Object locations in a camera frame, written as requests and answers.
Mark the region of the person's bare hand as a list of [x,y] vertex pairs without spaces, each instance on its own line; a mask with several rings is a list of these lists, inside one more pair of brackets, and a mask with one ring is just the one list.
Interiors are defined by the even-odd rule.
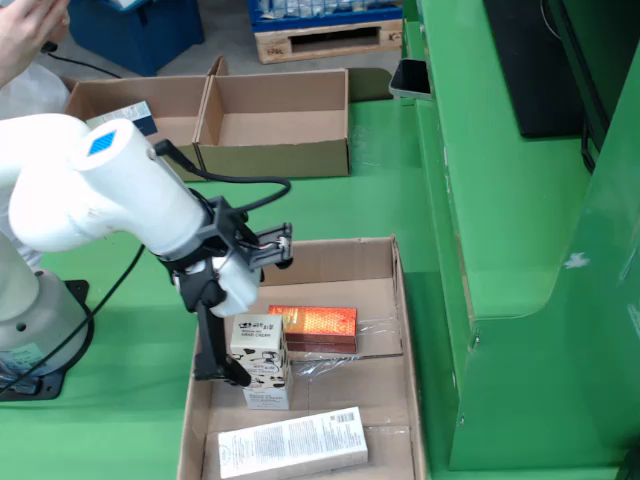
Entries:
[[66,0],[21,0],[1,7],[1,86],[21,74],[48,42],[69,31]]

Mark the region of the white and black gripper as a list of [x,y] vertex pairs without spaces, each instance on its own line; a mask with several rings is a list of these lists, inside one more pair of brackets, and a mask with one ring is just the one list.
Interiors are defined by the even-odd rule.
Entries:
[[159,257],[189,312],[197,314],[201,350],[195,355],[197,381],[224,379],[248,387],[251,375],[226,350],[224,320],[245,313],[255,303],[260,269],[251,269],[243,252],[202,244],[187,256]]

